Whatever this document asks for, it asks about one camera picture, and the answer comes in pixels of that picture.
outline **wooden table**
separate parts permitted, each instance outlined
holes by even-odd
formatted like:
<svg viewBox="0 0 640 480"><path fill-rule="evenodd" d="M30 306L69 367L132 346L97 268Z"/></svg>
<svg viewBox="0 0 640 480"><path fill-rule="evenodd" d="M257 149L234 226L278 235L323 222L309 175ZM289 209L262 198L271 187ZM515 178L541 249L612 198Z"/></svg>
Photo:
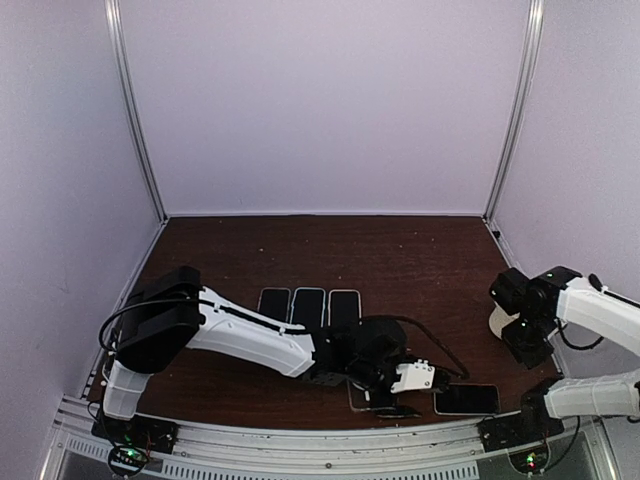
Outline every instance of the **wooden table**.
<svg viewBox="0 0 640 480"><path fill-rule="evenodd" d="M527 371L488 328L487 290L506 268L479 218L242 217L179 218L169 222L139 281L180 265L202 272L205 285L249 308L268 286L354 288L363 313L419 319L458 355L468 383L498 386L503 411L554 376L551 361ZM441 365L450 361L420 331L407 326L412 351ZM99 378L90 398L99 396ZM431 395L413 392L401 403L420 419L381 420L353 413L346 386L305 384L224 355L185 350L154 376L139 411L233 426L348 429L450 421L433 413Z"/></svg>

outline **lavender wall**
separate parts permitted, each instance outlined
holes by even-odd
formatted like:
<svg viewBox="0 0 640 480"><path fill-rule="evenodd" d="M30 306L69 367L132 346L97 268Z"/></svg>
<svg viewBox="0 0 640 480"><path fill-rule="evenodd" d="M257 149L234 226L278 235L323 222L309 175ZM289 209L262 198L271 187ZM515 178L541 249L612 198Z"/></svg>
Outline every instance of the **lavender wall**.
<svg viewBox="0 0 640 480"><path fill-rule="evenodd" d="M547 2L544 21L498 226L529 274L564 264L640 298L640 4ZM640 366L611 343L561 353L574 376ZM609 423L623 478L640 478L640 428Z"/></svg>
<svg viewBox="0 0 640 480"><path fill-rule="evenodd" d="M157 222L103 4L0 10L0 478L28 479Z"/></svg>
<svg viewBox="0 0 640 480"><path fill-rule="evenodd" d="M122 2L167 210L480 213L528 4Z"/></svg>

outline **phone screen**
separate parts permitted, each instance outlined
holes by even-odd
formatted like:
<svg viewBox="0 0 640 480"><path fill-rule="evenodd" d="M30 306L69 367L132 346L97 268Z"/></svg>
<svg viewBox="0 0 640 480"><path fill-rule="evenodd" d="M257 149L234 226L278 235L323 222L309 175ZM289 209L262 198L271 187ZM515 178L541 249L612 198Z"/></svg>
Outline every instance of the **phone screen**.
<svg viewBox="0 0 640 480"><path fill-rule="evenodd" d="M265 288L260 294L258 313L274 320L286 322L289 319L290 296L291 292L288 288Z"/></svg>
<svg viewBox="0 0 640 480"><path fill-rule="evenodd" d="M320 328L324 322L326 293L321 288L297 288L293 294L291 323Z"/></svg>
<svg viewBox="0 0 640 480"><path fill-rule="evenodd" d="M332 290L329 292L329 325L333 327L353 325L361 317L360 293L357 290Z"/></svg>
<svg viewBox="0 0 640 480"><path fill-rule="evenodd" d="M434 409L440 415L495 415L500 413L500 398L495 385L449 385L434 394Z"/></svg>

